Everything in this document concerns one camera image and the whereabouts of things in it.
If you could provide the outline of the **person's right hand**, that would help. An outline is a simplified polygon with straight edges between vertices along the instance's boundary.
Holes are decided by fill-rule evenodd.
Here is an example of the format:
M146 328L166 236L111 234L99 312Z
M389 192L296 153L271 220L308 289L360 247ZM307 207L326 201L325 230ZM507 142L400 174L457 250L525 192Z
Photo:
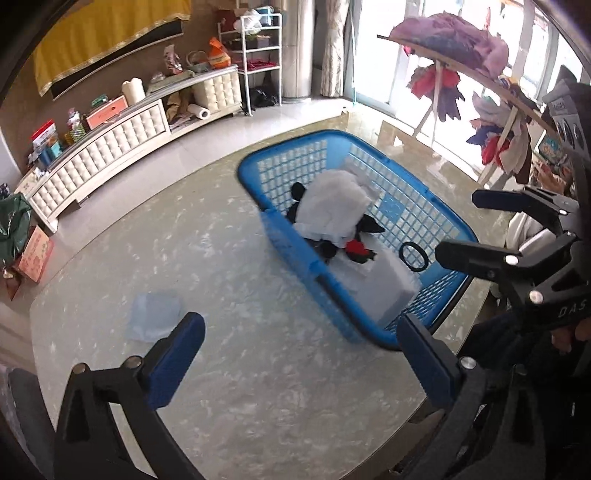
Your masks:
M551 334L554 347L561 352L569 353L575 340L589 341L591 339L591 318L581 320L576 326L556 329Z

